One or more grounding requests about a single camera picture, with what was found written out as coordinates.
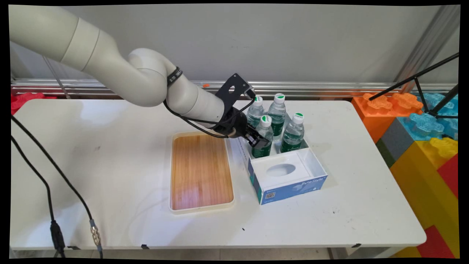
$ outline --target floor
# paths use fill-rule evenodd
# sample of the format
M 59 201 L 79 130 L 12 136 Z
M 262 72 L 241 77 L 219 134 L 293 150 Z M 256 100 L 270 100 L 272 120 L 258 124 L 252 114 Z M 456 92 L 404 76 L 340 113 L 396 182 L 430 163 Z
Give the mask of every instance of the floor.
M 330 259 L 326 248 L 129 249 L 105 250 L 104 258 L 167 260 L 312 260 Z M 54 257 L 55 250 L 19 250 L 17 258 Z M 99 258 L 96 250 L 66 250 L 66 257 Z

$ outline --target yellow lego block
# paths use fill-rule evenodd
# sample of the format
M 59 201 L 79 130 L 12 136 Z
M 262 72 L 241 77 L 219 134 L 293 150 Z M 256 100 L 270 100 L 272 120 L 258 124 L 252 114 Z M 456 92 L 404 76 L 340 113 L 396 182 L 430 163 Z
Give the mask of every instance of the yellow lego block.
M 435 169 L 439 169 L 458 153 L 458 142 L 450 138 L 432 138 L 429 141 L 417 141 L 424 154 Z
M 422 257 L 420 252 L 418 252 L 417 247 L 408 247 L 397 252 L 392 257 Z
M 425 141 L 415 141 L 391 167 L 391 173 L 423 229 L 435 225 L 459 258 L 458 199 L 427 157 Z

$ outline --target wood grain surface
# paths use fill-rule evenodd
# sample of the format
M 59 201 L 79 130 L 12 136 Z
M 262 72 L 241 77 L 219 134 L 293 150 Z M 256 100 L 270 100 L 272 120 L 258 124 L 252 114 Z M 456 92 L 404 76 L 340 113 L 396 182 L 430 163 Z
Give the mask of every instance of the wood grain surface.
M 224 139 L 194 135 L 173 140 L 173 210 L 229 203 L 233 196 Z

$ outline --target water bottle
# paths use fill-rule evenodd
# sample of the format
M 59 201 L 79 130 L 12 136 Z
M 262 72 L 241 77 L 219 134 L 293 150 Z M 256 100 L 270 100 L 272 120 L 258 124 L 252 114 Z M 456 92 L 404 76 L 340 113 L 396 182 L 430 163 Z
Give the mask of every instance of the water bottle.
M 264 107 L 262 106 L 262 97 L 256 96 L 254 103 L 248 109 L 248 123 L 253 127 L 257 127 L 261 117 L 264 115 Z
M 269 107 L 268 115 L 272 117 L 272 130 L 273 136 L 276 137 L 282 134 L 283 123 L 285 122 L 285 95 L 278 93 L 273 98 L 273 103 Z
M 272 118 L 270 116 L 262 116 L 259 122 L 259 125 L 256 127 L 257 132 L 261 134 L 264 138 L 269 140 L 269 145 L 257 149 L 257 148 L 252 148 L 252 156 L 254 158 L 261 158 L 261 157 L 266 157 L 270 155 L 270 148 L 272 146 L 272 140 L 273 140 L 273 131 L 272 131 Z
M 303 120 L 303 114 L 296 113 L 293 115 L 292 121 L 283 132 L 282 145 L 280 147 L 281 153 L 300 148 L 301 141 L 304 137 Z

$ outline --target qr code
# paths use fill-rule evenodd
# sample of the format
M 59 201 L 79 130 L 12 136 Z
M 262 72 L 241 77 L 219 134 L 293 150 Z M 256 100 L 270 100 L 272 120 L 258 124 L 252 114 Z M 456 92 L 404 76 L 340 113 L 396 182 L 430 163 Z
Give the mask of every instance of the qr code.
M 265 196 L 266 199 L 273 198 L 275 196 L 275 192 L 269 193 Z

